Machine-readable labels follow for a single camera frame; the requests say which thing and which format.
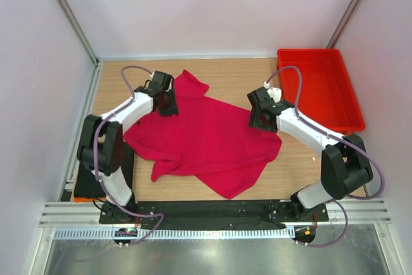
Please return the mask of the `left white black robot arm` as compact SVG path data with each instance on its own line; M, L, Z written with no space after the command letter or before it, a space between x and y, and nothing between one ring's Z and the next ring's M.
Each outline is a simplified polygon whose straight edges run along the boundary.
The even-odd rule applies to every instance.
M136 217L134 194L122 172L124 133L154 111L162 117L178 114L173 81L140 86L116 108L101 115L90 114L82 124L77 160L95 176L122 223Z

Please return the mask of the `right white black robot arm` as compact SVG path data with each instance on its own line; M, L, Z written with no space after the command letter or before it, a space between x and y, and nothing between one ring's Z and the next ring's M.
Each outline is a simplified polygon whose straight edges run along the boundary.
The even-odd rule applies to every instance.
M298 115L294 106L284 100L252 102L251 106L250 127L273 133L282 131L321 158L320 179L290 197L290 213L296 220L306 220L319 205L345 198L373 180L370 161L359 136L328 131Z

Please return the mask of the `magenta t shirt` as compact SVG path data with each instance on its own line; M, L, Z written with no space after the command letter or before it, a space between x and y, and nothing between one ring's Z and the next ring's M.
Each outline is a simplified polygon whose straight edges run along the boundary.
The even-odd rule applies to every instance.
M178 114L142 117L124 135L135 153L154 161L151 180L194 175L232 199L252 187L282 145L275 134L251 128L248 110L206 95L207 84L189 71L174 81Z

